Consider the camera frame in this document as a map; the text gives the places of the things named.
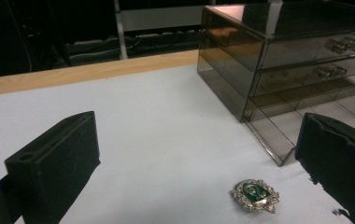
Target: table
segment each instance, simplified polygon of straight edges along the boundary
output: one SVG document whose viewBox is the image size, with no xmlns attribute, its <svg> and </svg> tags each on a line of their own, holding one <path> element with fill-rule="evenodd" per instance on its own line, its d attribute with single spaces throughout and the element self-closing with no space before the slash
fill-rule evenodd
<svg viewBox="0 0 355 224">
<path fill-rule="evenodd" d="M 195 53 L 1 77 L 0 178 L 12 153 L 93 110 L 101 164 L 61 223 L 349 223 L 300 164 L 275 165 L 197 75 Z M 279 192 L 276 214 L 231 197 L 250 178 Z"/>
</svg>

